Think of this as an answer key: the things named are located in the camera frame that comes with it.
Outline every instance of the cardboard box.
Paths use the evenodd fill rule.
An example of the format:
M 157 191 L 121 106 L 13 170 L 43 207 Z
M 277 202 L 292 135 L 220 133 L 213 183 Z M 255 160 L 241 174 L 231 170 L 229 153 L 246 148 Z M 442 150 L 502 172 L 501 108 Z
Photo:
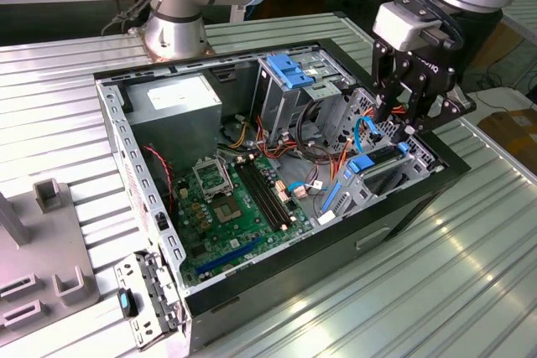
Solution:
M 537 174 L 537 111 L 495 112 L 477 125 L 521 164 Z

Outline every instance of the red cable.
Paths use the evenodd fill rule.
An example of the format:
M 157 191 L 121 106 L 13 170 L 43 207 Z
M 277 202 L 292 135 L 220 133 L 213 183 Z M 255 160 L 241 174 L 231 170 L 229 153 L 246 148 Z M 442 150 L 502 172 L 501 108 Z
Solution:
M 151 147 L 149 146 L 143 146 L 144 149 L 148 150 L 149 152 L 151 152 L 156 158 L 159 159 L 160 163 L 162 164 L 163 168 L 164 168 L 164 171 L 166 173 L 166 179 L 168 180 L 168 191 L 169 191 L 169 208 L 168 208 L 168 211 L 169 213 L 171 214 L 171 206 L 173 204 L 173 199 L 172 199 L 172 196 L 171 196 L 171 175 L 169 173 L 169 170 L 168 170 L 168 164 L 166 163 L 166 161 L 164 160 L 164 158 L 162 158 L 160 156 L 159 153 L 157 153 L 156 151 L 154 151 Z

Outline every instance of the blue cable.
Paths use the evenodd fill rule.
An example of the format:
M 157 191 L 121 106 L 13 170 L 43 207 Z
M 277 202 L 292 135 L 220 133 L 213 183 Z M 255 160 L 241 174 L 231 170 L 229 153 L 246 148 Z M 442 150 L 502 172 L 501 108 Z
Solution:
M 289 192 L 292 192 L 293 190 L 295 190 L 299 186 L 303 186 L 305 184 L 306 184 L 305 182 L 294 182 L 293 184 L 290 184 L 289 188 L 287 188 L 287 189 L 289 189 Z
M 356 148 L 358 150 L 358 153 L 362 153 L 362 142 L 360 141 L 360 123 L 362 123 L 363 117 L 359 117 L 356 120 L 356 125 L 354 126 L 354 143 L 356 144 Z
M 306 182 L 294 182 L 293 184 L 290 184 L 287 189 L 289 190 L 289 192 L 292 192 L 293 190 L 295 190 L 299 186 L 308 186 L 310 188 L 313 187 L 310 184 L 307 184 Z
M 362 142 L 360 142 L 360 123 L 362 121 L 369 126 L 369 130 L 371 130 L 371 133 L 382 135 L 382 133 L 373 123 L 373 119 L 371 119 L 370 117 L 359 117 L 356 120 L 356 125 L 354 126 L 354 143 L 356 144 L 356 148 L 358 150 L 358 153 L 360 154 L 362 153 Z

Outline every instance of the label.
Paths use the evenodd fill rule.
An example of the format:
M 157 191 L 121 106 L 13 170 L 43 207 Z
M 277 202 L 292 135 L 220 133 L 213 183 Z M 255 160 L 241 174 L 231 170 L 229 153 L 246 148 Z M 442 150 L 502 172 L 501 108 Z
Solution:
M 527 117 L 512 117 L 519 126 L 533 126 L 533 123 Z
M 187 104 L 198 105 L 207 97 L 207 89 L 200 77 L 187 77 L 171 86 L 152 88 L 148 97 L 156 110 Z
M 320 180 L 314 180 L 313 185 L 311 185 L 313 189 L 321 190 L 322 189 L 322 182 Z

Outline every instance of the green motherboard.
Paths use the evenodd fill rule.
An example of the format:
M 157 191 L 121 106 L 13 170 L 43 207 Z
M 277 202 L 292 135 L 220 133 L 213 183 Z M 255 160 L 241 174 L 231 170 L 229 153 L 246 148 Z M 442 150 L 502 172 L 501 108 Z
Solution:
M 248 166 L 228 163 L 226 168 L 232 194 L 215 195 L 210 202 L 204 199 L 198 177 L 204 189 L 219 185 L 225 180 L 215 169 L 199 170 L 198 177 L 192 172 L 175 182 L 180 195 L 177 231 L 187 253 L 180 270 L 188 286 L 232 270 L 311 229 L 296 200 L 278 199 L 274 183 L 279 178 L 264 156 Z M 288 225 L 274 224 L 282 220 Z

